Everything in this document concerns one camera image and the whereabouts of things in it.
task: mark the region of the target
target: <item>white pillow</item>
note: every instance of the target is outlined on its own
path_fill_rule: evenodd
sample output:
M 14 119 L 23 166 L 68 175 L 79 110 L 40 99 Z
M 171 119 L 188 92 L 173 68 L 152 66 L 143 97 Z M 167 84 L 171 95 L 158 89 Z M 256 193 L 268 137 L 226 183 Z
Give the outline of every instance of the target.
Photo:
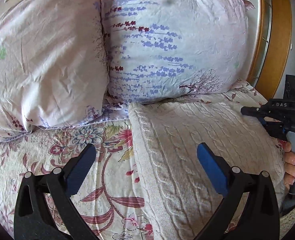
M 244 0 L 102 0 L 118 101 L 226 92 L 247 55 Z
M 0 142 L 101 115 L 100 0 L 23 0 L 0 17 Z

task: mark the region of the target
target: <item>tree print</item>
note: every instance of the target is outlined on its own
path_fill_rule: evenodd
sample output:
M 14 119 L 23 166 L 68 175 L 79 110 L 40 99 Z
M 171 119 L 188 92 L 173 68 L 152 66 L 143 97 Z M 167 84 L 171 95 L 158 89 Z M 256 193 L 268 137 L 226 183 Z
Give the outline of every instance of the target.
M 215 75 L 215 70 L 211 69 L 198 76 L 190 85 L 182 85 L 179 88 L 189 88 L 188 94 L 210 94 L 217 91 L 222 85 L 219 76 Z

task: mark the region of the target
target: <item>pillow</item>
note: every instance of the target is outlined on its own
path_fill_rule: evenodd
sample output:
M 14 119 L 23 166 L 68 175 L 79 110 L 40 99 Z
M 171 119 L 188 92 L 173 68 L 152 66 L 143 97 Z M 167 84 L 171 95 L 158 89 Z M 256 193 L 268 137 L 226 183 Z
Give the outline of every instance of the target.
M 101 115 L 100 21 L 100 0 L 23 0 L 0 17 L 0 142 Z
M 243 0 L 102 0 L 108 91 L 151 103 L 230 89 L 243 66 Z
M 248 95 L 242 101 L 259 106 Z M 134 157 L 154 239 L 218 239 L 195 238 L 222 200 L 197 158 L 202 142 L 230 167 L 238 166 L 250 174 L 268 171 L 281 206 L 287 192 L 279 142 L 257 118 L 242 115 L 241 107 L 242 102 L 228 100 L 129 106 Z M 243 194 L 231 223 L 237 225 L 247 197 Z

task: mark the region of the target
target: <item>floral bedspread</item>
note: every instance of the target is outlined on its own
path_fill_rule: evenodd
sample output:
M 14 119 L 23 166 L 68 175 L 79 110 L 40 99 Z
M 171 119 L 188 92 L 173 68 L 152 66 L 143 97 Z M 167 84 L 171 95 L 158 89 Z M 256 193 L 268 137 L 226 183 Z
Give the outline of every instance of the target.
M 97 158 L 73 204 L 101 239 L 152 240 L 153 228 L 144 213 L 133 154 L 129 121 L 92 124 L 68 130 L 38 130 L 0 144 L 0 223 L 13 236 L 14 208 L 25 172 L 48 174 L 63 167 L 92 143 Z M 49 194 L 45 195 L 55 223 L 67 230 Z

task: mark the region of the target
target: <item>hand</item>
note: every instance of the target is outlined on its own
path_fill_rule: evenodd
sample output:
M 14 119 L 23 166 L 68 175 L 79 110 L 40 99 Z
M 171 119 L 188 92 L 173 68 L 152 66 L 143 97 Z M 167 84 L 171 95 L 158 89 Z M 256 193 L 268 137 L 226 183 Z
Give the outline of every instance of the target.
M 291 152 L 292 146 L 291 143 L 287 142 L 284 147 L 284 184 L 289 189 L 290 185 L 293 185 L 295 181 L 295 153 Z

